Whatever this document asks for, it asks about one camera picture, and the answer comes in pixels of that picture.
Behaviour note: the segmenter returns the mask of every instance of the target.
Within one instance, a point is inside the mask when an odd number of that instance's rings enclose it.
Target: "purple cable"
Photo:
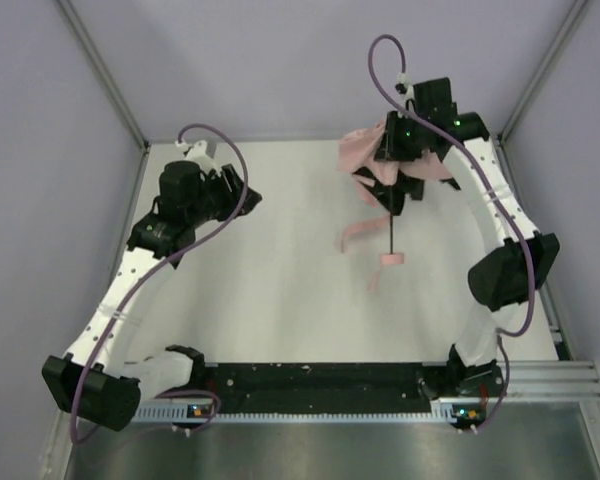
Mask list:
[[[204,237],[196,240],[194,243],[192,243],[188,247],[185,247],[182,250],[179,250],[176,253],[169,255],[166,258],[163,258],[153,268],[151,268],[151,270],[149,270],[146,274],[144,274],[142,277],[140,277],[138,279],[138,281],[136,282],[136,284],[133,287],[131,287],[131,289],[124,296],[124,298],[120,302],[120,305],[118,305],[118,308],[116,309],[118,312],[121,312],[122,310],[124,310],[126,305],[129,303],[131,298],[133,298],[133,296],[140,289],[140,287],[142,287],[142,285],[144,285],[146,283],[146,281],[149,280],[149,278],[151,278],[151,276],[153,274],[155,274],[158,270],[160,270],[162,267],[164,267],[168,263],[171,263],[174,260],[179,260],[185,253],[190,252],[194,248],[197,248],[200,245],[202,245],[203,243],[211,240],[213,237],[218,235],[218,233],[220,233],[222,230],[224,230],[238,216],[238,213],[240,213],[240,210],[242,210],[242,206],[244,205],[245,199],[247,198],[247,191],[249,188],[249,174],[247,172],[247,163],[245,162],[244,157],[242,156],[242,152],[240,152],[240,149],[238,148],[238,146],[229,137],[227,137],[224,133],[222,133],[220,130],[218,130],[217,128],[212,127],[210,125],[206,125],[204,123],[192,123],[192,124],[185,126],[178,133],[178,141],[182,142],[182,136],[187,131],[189,131],[193,128],[202,128],[203,130],[207,130],[209,132],[216,134],[218,137],[220,137],[222,140],[224,140],[227,143],[227,145],[229,145],[231,147],[231,149],[235,152],[236,156],[238,157],[238,160],[240,161],[240,165],[242,166],[242,173],[244,176],[244,185],[242,186],[242,191],[240,192],[240,198],[238,199],[238,204],[236,205],[236,208],[233,210],[233,212],[231,212],[231,215],[229,215],[229,217],[224,222],[222,222],[218,226],[218,228],[213,230],[211,233],[205,235]],[[100,338],[98,339],[95,346],[93,347],[93,351],[89,355],[89,358],[87,359],[86,364],[84,365],[84,367],[82,368],[82,371],[80,372],[80,377],[78,378],[78,384],[76,385],[76,390],[75,390],[75,393],[73,396],[73,401],[71,403],[71,419],[69,422],[69,436],[71,438],[71,443],[73,443],[74,445],[83,444],[84,442],[89,440],[92,437],[92,435],[98,430],[98,425],[95,425],[89,432],[87,432],[87,434],[84,437],[82,437],[82,438],[78,437],[78,407],[80,406],[80,397],[82,396],[82,390],[84,389],[84,382],[85,382],[85,379],[87,378],[87,374],[89,373],[89,370],[91,369],[91,367],[93,365],[93,362],[98,357],[100,350],[102,350],[102,347],[103,347],[106,339],[108,338],[109,334],[111,333],[111,330],[113,330],[113,326],[115,325],[116,320],[117,320],[117,318],[115,316],[111,317],[111,319],[109,320],[109,323],[107,323],[106,328],[102,332],[102,335],[100,335]]]
[[[402,105],[400,105],[398,102],[396,102],[393,98],[391,98],[389,93],[382,87],[382,85],[380,85],[380,81],[378,80],[375,69],[373,68],[373,52],[374,52],[376,46],[378,45],[378,43],[380,43],[382,40],[390,40],[391,42],[393,42],[395,44],[396,47],[398,47],[398,51],[400,52],[400,59],[402,61],[402,73],[405,73],[405,71],[406,71],[405,53],[404,53],[404,48],[402,48],[402,45],[400,44],[400,41],[393,35],[389,35],[389,34],[380,35],[378,38],[376,38],[371,43],[371,47],[369,47],[369,54],[367,56],[367,65],[369,68],[369,75],[371,75],[371,80],[373,81],[373,84],[376,86],[376,88],[378,89],[380,94],[385,98],[385,100],[387,100],[387,102],[389,102],[402,115],[404,115],[405,117],[411,118],[412,120],[418,122],[420,125],[428,128],[432,132],[438,134],[439,136],[441,136],[442,138],[447,140],[449,143],[451,143],[451,145],[457,147],[469,159],[469,162],[471,163],[471,165],[475,169],[476,173],[478,174],[480,181],[486,188],[487,192],[489,192],[489,196],[491,197],[493,204],[496,206],[496,208],[498,209],[498,211],[500,212],[502,217],[511,226],[513,233],[518,238],[518,241],[520,242],[520,247],[522,248],[522,254],[524,255],[524,261],[525,261],[525,264],[527,267],[527,284],[528,284],[528,298],[529,298],[529,301],[527,304],[527,315],[525,317],[524,323],[522,324],[522,327],[517,332],[510,332],[503,328],[496,329],[496,335],[497,335],[496,341],[497,341],[498,348],[502,352],[502,358],[504,359],[506,378],[503,382],[502,393],[498,396],[498,400],[496,401],[495,405],[493,406],[493,409],[491,410],[491,414],[485,419],[484,422],[482,422],[480,427],[478,427],[476,429],[476,433],[477,433],[478,431],[481,431],[485,426],[487,426],[488,424],[491,423],[494,414],[497,413],[497,411],[500,409],[500,406],[502,405],[502,401],[504,400],[504,397],[507,394],[507,389],[509,387],[509,380],[510,380],[510,376],[511,376],[511,364],[509,361],[509,356],[507,355],[507,352],[505,352],[505,350],[504,350],[504,345],[502,344],[501,335],[506,335],[507,337],[513,337],[513,338],[521,337],[522,335],[524,335],[527,332],[527,330],[529,330],[529,327],[531,326],[531,320],[533,318],[533,310],[535,307],[535,291],[536,291],[535,272],[534,272],[534,268],[533,268],[533,258],[531,256],[531,250],[529,250],[529,246],[527,245],[527,241],[524,238],[524,235],[522,234],[522,232],[516,225],[516,222],[513,220],[513,218],[509,214],[509,212],[507,212],[507,210],[504,208],[504,205],[498,199],[497,195],[493,192],[493,186],[491,185],[491,182],[489,182],[489,179],[487,178],[484,171],[482,170],[480,163],[471,154],[471,152],[462,144],[462,142],[459,142],[458,140],[453,138],[451,135],[449,135],[447,132],[445,132],[441,128],[435,126],[431,122],[428,122],[424,118],[419,117],[414,112],[410,112],[409,110],[404,108]]]
[[[192,428],[191,431],[193,433],[199,433],[200,431],[207,428],[209,426],[209,424],[211,423],[211,421],[214,418],[216,418],[216,415],[218,415],[218,412],[220,411],[220,408],[222,407],[222,402],[220,401],[220,397],[218,397],[215,393],[209,392],[207,390],[182,390],[179,392],[161,393],[160,395],[158,395],[157,398],[180,398],[180,397],[188,397],[190,395],[203,395],[205,397],[211,397],[215,404],[213,413],[207,418],[207,420],[205,422],[203,422],[201,424],[192,424],[192,426],[193,425],[197,425],[197,426]],[[104,457],[100,457],[100,459],[98,461],[89,462],[84,457],[82,458],[82,460],[84,463],[87,464],[87,468],[89,468],[91,470],[99,468],[102,465],[104,465],[113,455],[117,454],[120,450],[125,448],[130,443],[135,442],[139,437],[142,437],[142,436],[146,435],[147,433],[152,433],[152,432],[156,432],[156,431],[165,431],[165,430],[171,430],[171,427],[168,427],[165,425],[160,425],[157,427],[143,428],[141,431],[139,431],[135,435],[132,435],[131,437],[127,438],[126,440],[120,442],[118,445],[113,447],[109,452],[107,452],[107,454]]]

